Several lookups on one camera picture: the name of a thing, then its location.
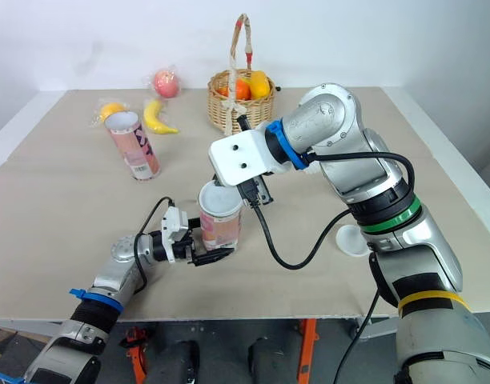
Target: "can lid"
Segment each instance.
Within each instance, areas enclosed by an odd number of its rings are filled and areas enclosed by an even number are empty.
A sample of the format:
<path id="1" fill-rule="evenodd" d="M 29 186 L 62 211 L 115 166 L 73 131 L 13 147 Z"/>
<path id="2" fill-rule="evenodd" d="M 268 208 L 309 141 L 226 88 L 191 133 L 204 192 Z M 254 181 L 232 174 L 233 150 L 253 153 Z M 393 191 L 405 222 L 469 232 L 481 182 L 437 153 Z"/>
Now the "can lid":
<path id="1" fill-rule="evenodd" d="M 125 134 L 134 129 L 134 125 L 139 121 L 139 116 L 130 110 L 115 112 L 106 118 L 104 125 L 107 129 L 115 133 Z"/>
<path id="2" fill-rule="evenodd" d="M 223 218 L 238 211 L 243 204 L 235 186 L 216 186 L 211 180 L 200 190 L 199 205 L 208 214 Z"/>

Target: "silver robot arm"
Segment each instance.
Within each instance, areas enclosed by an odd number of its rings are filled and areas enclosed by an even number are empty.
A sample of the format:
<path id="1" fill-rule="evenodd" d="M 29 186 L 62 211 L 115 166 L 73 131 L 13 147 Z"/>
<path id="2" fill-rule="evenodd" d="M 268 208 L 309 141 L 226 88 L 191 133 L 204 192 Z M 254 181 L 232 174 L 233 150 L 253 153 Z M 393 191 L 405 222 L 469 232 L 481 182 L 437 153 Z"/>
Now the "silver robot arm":
<path id="1" fill-rule="evenodd" d="M 325 158 L 382 152 L 388 148 L 363 128 L 353 94 L 323 84 L 281 120 L 212 143 L 209 156 L 219 181 L 242 189 L 261 174 L 320 160 L 372 250 L 380 295 L 399 308 L 395 382 L 490 382 L 490 338 L 457 295 L 460 264 L 413 185 L 391 159 Z"/>
<path id="2" fill-rule="evenodd" d="M 199 227 L 198 218 L 173 206 L 163 216 L 162 230 L 142 234 L 137 239 L 137 256 L 144 273 L 160 262 L 186 260 L 195 266 L 216 262 L 232 248 L 195 254 L 191 230 Z M 110 258 L 95 277 L 89 290 L 71 290 L 81 299 L 70 319 L 42 349 L 25 372 L 26 382 L 36 384 L 92 384 L 101 363 L 98 359 L 118 316 L 143 284 L 135 261 L 135 236 L 121 238 L 111 247 Z"/>

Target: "floor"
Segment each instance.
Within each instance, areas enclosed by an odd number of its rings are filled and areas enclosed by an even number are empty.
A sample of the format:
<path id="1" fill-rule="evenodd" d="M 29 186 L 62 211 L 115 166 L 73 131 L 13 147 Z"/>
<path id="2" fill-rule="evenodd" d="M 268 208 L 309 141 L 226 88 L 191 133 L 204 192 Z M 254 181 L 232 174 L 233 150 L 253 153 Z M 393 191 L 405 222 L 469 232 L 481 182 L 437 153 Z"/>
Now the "floor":
<path id="1" fill-rule="evenodd" d="M 480 314 L 480 320 L 490 334 L 490 314 Z M 102 370 L 98 384 L 135 382 L 131 363 L 125 350 L 118 346 L 130 323 L 118 324 L 110 336 L 108 347 L 101 357 Z M 138 324 L 155 326 L 155 336 L 147 348 L 150 366 L 165 346 L 182 340 L 199 344 L 201 366 L 199 383 L 253 383 L 248 370 L 248 347 L 258 338 L 268 338 L 284 352 L 285 369 L 296 376 L 302 338 L 298 322 L 293 320 L 164 322 Z M 349 342 L 351 323 L 346 320 L 319 320 L 319 341 L 315 344 L 311 383 L 331 382 L 335 369 Z M 396 372 L 394 335 L 375 338 L 357 344 L 341 376 L 347 384 L 376 384 L 392 382 Z M 10 376 L 22 375 L 42 344 L 15 336 L 7 341 L 0 359 L 0 372 Z"/>

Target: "pink can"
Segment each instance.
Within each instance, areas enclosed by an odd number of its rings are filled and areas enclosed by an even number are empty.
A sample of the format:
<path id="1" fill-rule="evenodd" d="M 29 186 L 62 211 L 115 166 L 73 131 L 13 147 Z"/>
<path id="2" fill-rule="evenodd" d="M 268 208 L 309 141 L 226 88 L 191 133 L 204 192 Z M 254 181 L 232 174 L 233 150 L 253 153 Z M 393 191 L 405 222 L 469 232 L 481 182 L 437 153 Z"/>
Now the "pink can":
<path id="1" fill-rule="evenodd" d="M 159 162 L 135 112 L 111 114 L 104 121 L 124 162 L 137 180 L 149 180 L 159 173 Z"/>
<path id="2" fill-rule="evenodd" d="M 207 250 L 236 248 L 242 204 L 235 186 L 216 186 L 211 181 L 200 190 L 200 227 Z"/>

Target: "white wall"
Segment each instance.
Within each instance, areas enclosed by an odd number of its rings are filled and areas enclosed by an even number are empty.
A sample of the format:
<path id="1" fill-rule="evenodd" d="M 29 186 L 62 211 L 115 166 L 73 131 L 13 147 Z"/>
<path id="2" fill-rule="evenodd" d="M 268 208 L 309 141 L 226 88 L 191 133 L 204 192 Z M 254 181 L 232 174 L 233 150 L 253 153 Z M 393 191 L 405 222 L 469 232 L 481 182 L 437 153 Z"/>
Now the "white wall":
<path id="1" fill-rule="evenodd" d="M 490 160 L 490 0 L 0 0 L 0 123 L 33 90 L 140 87 L 170 64 L 205 87 L 243 11 L 253 66 L 279 85 L 406 86 L 475 166 Z"/>

